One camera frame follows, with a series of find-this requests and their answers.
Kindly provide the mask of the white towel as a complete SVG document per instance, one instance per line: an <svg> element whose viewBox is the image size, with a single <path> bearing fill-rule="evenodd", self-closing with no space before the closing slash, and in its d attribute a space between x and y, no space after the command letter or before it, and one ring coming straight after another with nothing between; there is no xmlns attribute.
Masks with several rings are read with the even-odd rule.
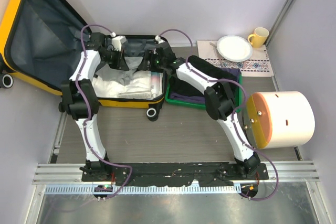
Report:
<svg viewBox="0 0 336 224"><path fill-rule="evenodd" d="M160 95L163 94L163 73L160 74L160 91L159 95L156 97L158 98ZM144 90L151 90L151 83L148 86L141 85L141 84L131 84L128 86L123 86L114 81L103 81L101 78L93 78L92 81L93 88L96 92L97 97L99 98L118 98L119 93L124 92L132 92L132 91L144 91Z"/></svg>

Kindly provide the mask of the black garment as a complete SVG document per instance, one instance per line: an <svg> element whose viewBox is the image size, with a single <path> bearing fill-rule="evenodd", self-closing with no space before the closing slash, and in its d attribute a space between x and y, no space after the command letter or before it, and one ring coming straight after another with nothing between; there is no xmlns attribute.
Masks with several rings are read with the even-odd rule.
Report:
<svg viewBox="0 0 336 224"><path fill-rule="evenodd" d="M182 80L204 95L207 87L211 87L217 83L225 88L225 95L234 97L235 85L234 80L223 78L221 68L218 68L209 62L192 55L188 59L178 58L169 64L172 77Z"/></svg>

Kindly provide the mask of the navy purple garment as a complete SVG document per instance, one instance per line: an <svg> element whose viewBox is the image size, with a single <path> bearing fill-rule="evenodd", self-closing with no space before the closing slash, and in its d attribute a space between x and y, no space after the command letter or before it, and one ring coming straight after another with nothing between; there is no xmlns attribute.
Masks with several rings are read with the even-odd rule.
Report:
<svg viewBox="0 0 336 224"><path fill-rule="evenodd" d="M232 79L239 82L241 71L236 68L221 68L223 72L223 78ZM181 102L193 103L193 104L205 104L204 95L190 84L172 77L169 80L170 90L168 92L168 98L170 100L177 100Z"/></svg>

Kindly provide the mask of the yellow Pikachu suitcase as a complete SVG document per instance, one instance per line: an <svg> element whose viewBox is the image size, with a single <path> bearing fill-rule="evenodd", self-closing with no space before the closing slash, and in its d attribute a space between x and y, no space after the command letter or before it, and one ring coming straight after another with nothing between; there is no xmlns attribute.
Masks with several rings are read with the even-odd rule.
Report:
<svg viewBox="0 0 336 224"><path fill-rule="evenodd" d="M66 0L10 0L1 23L1 87L10 88L13 77L62 98L61 84L74 73L82 52L94 33ZM142 57L155 49L155 36L124 35L125 57ZM167 88L163 73L163 94L153 100L98 98L100 106L145 108L147 118L159 117Z"/></svg>

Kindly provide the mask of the grey t-shirt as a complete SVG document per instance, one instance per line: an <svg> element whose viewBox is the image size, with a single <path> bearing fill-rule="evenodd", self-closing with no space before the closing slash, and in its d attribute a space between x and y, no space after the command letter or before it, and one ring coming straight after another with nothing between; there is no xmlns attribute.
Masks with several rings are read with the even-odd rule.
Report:
<svg viewBox="0 0 336 224"><path fill-rule="evenodd" d="M95 77L99 77L103 81L114 81L123 86L131 84L148 86L151 82L151 72L138 69L142 59L142 57L125 57L126 66L129 68L126 71L112 69L105 64L95 73Z"/></svg>

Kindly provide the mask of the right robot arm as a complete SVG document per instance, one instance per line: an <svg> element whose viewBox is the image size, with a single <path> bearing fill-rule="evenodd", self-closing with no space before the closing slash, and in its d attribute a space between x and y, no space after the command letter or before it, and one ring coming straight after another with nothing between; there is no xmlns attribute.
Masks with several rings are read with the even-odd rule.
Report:
<svg viewBox="0 0 336 224"><path fill-rule="evenodd" d="M233 86L242 85L232 78L225 78L222 69L217 68L198 56L177 58L168 42L156 45L155 49L144 52L142 70L166 72L182 80L204 95L205 108L209 117L224 130L234 151L237 174L242 179L250 179L256 174L260 158L248 143L239 123Z"/></svg>

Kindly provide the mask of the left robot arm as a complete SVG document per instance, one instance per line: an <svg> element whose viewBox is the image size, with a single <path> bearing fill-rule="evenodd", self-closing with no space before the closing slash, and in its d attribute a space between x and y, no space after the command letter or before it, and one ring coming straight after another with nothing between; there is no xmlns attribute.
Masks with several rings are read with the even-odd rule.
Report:
<svg viewBox="0 0 336 224"><path fill-rule="evenodd" d="M112 166L99 134L97 114L100 103L92 80L102 62L120 69L125 42L125 36L92 33L87 44L81 41L82 52L74 73L61 84L59 111L66 112L76 122L86 149L85 165L80 167L84 182L105 182L112 176Z"/></svg>

